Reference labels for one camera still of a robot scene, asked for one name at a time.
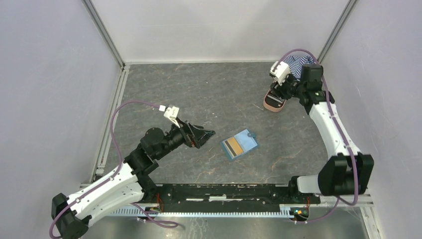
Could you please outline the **pink card box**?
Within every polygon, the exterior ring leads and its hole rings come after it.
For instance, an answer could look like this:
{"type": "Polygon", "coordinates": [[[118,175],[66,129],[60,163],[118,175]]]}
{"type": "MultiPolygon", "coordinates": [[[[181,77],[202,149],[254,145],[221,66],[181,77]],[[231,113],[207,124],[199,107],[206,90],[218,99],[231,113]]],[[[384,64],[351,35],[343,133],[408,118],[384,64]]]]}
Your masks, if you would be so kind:
{"type": "Polygon", "coordinates": [[[264,108],[274,113],[280,112],[283,109],[285,103],[286,100],[275,96],[271,90],[268,90],[263,100],[264,108]]]}

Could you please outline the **orange credit card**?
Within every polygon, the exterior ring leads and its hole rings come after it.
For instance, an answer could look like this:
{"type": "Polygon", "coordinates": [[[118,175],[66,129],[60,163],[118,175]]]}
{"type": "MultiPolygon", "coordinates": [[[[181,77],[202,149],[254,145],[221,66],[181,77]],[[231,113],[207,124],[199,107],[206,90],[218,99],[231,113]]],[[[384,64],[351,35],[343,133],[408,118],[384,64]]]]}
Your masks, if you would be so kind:
{"type": "Polygon", "coordinates": [[[231,158],[235,158],[244,153],[244,150],[242,149],[241,145],[234,136],[223,141],[223,146],[225,147],[231,158]]]}

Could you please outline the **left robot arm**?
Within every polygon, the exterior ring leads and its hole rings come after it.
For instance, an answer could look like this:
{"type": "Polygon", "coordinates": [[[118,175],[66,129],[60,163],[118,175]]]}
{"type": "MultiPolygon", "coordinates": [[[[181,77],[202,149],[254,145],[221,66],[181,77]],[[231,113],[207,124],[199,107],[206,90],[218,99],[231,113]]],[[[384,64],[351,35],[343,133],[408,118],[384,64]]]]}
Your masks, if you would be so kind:
{"type": "Polygon", "coordinates": [[[215,131],[180,121],[170,130],[153,127],[139,145],[106,176],[69,196],[57,194],[52,199],[52,239],[78,239],[93,224],[112,211],[131,203],[150,203],[156,198],[156,184],[149,177],[158,160],[181,145],[201,148],[215,131]]]}

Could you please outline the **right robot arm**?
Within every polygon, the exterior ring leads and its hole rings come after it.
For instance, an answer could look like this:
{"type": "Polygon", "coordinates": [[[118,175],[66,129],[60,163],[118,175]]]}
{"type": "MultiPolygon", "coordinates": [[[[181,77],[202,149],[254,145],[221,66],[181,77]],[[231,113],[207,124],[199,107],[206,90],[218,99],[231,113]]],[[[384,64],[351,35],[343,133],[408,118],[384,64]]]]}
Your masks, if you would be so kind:
{"type": "Polygon", "coordinates": [[[332,94],[324,88],[323,67],[305,64],[297,79],[285,62],[275,62],[270,76],[270,86],[276,97],[299,99],[307,115],[313,120],[323,139],[328,161],[317,175],[298,176],[294,186],[287,190],[293,203],[302,202],[308,194],[324,196],[354,195],[365,193],[374,167],[374,159],[364,154],[352,141],[337,113],[332,94]]]}

